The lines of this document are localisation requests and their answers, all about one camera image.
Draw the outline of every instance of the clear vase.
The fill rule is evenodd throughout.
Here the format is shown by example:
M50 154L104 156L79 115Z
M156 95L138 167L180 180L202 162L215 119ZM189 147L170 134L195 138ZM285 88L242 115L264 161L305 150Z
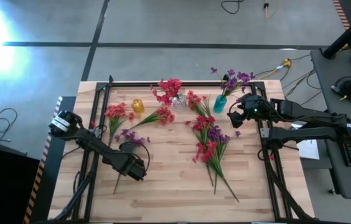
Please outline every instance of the clear vase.
M183 111L187 107L187 97L179 93L177 96L173 97L173 107L177 111Z
M223 95L218 95L214 103L214 108L213 108L214 112L221 113L226 103L227 103L227 98L224 97Z

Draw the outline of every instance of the teal vase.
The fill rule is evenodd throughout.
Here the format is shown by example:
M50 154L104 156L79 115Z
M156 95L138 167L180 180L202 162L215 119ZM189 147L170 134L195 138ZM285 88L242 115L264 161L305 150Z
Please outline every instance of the teal vase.
M218 95L214 103L214 108L213 108L214 112L221 113L226 103L227 103L227 98L224 97L223 95Z

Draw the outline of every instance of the gray floor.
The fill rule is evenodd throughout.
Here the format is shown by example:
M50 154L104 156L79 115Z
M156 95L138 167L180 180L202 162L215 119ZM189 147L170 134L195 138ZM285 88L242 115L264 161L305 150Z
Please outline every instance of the gray floor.
M269 1L274 9L278 1ZM92 42L104 0L0 0L0 43ZM235 5L228 5L230 10ZM232 16L217 0L111 0L100 42L328 45L342 32L331 0L283 0L270 20L263 2L246 0ZM19 117L3 144L40 158L55 103L75 96L88 47L1 47L0 110L12 107ZM273 69L285 58L308 50L131 49L98 48L88 80L214 80L210 67L255 73ZM283 85L312 69L309 57L293 61ZM271 78L281 78L285 69ZM315 75L310 83L319 86ZM290 100L303 103L318 90L301 84ZM322 95L305 104L324 110ZM12 118L13 114L4 114ZM351 200L327 195L326 170L305 170L317 217L351 222Z

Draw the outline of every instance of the yellow candle holder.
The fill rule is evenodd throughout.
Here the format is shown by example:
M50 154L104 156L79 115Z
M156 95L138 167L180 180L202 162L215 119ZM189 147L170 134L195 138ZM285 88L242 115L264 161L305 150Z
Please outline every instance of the yellow candle holder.
M137 114L144 112L144 104L140 99L133 100L133 102L131 103L131 107L133 108L134 112Z

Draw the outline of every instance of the wooden table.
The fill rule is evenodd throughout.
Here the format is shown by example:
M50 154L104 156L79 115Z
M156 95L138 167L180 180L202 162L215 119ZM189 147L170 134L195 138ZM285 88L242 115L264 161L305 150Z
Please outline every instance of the wooden table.
M283 91L279 80L265 81L268 99L283 99ZM84 126L88 126L91 106L95 93L96 82L81 82L74 112L83 119ZM218 87L185 87L181 91L187 93L193 90L196 94L210 95L212 108L215 97L220 94ZM131 100L142 99L145 112L133 122L125 122L120 129L131 127L151 114L160 105L146 87L111 88L109 105L120 102L127 103L131 109ZM98 104L97 121L101 111L101 102ZM232 96L228 97L225 108L235 102ZM135 129L137 137L150 137L151 142L146 144L151 153L151 165L144 181L136 182L130 177L122 176L113 195L118 173L111 166L99 161L98 173L95 182L95 191L91 209L91 222L248 222L273 221L273 211L269 197L268 181L264 170L264 162L257 158L260 149L260 138L256 122L246 121L239 129L233 129L225 113L213 114L216 124L223 133L231 136L231 141L225 151L222 168L224 175L239 199L233 198L225 184L219 180L217 193L213 194L213 187L203 163L192 162L197 148L197 139L185 121L194 120L196 114L185 109L175 114L172 124L145 124ZM241 136L235 136L239 130ZM108 132L103 135L103 142L108 142ZM67 142L64 153L76 148L74 141ZM147 155L142 148L136 151L142 159ZM60 172L55 187L55 193L50 207L49 217L53 218L60 213L73 195L73 180L80 169L83 150L67 155L61 163ZM286 185L297 203L311 216L314 212L309 192L304 178L299 154L296 150L283 148L280 150L283 172ZM281 194L277 191L279 208L284 217ZM83 215L84 201L80 210Z

